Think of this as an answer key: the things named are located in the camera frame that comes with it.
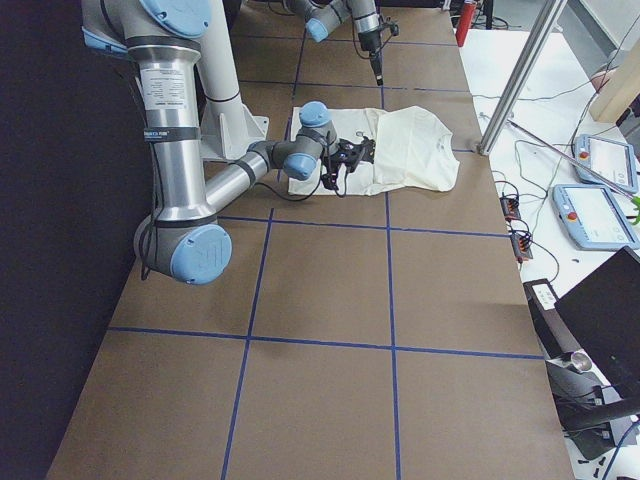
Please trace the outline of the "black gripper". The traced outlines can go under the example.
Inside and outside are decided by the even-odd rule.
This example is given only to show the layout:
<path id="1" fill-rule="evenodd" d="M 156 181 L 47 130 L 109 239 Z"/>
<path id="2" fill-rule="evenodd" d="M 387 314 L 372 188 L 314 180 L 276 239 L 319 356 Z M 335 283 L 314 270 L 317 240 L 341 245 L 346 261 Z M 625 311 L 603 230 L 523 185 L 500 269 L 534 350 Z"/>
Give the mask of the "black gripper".
<path id="1" fill-rule="evenodd" d="M 375 156 L 376 142 L 373 139 L 364 137 L 360 145 L 356 145 L 349 140 L 339 139 L 337 149 L 332 154 L 324 156 L 324 185 L 337 186 L 338 174 L 342 166 L 345 167 L 344 179 L 353 173 L 360 161 L 373 163 Z"/>
<path id="2" fill-rule="evenodd" d="M 383 63 L 379 51 L 382 48 L 381 27 L 358 33 L 360 48 L 369 55 L 369 62 L 377 85 L 384 84 Z"/>

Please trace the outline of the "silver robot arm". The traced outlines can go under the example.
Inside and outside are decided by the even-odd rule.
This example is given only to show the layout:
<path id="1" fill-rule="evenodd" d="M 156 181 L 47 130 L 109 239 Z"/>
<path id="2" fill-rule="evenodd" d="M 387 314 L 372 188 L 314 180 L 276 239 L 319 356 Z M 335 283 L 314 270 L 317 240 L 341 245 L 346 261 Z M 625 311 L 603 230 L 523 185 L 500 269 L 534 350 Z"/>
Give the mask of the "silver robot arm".
<path id="1" fill-rule="evenodd" d="M 304 20 L 306 32 L 317 43 L 351 20 L 360 47 L 368 54 L 376 84 L 384 84 L 381 35 L 386 26 L 374 1 L 333 0 L 321 6 L 315 1 L 284 0 L 282 6 Z"/>
<path id="2" fill-rule="evenodd" d="M 319 101 L 300 109 L 293 139 L 267 139 L 267 119 L 242 101 L 219 1 L 86 1 L 82 15 L 89 48 L 137 69 L 154 175 L 151 213 L 134 240 L 145 270 L 210 283 L 232 255 L 218 214 L 264 175 L 303 181 L 323 166 L 318 182 L 332 187 L 374 158 L 374 141 L 340 138 Z"/>

